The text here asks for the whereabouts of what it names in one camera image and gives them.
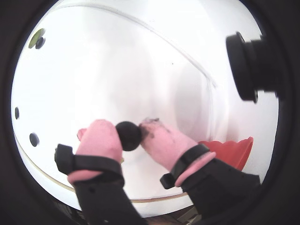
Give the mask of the pink-tipped gripper finger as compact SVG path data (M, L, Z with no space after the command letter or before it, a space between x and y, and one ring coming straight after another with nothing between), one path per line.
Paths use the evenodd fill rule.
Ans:
M90 225L145 225L123 187L122 145L115 126L95 120L78 131L80 145L73 153L70 146L58 144L54 160L67 175L82 213Z
M221 214L251 196L261 185L258 175L242 172L253 138L239 142L196 142L158 119L140 124L142 147L168 173L165 189L181 188L203 219Z

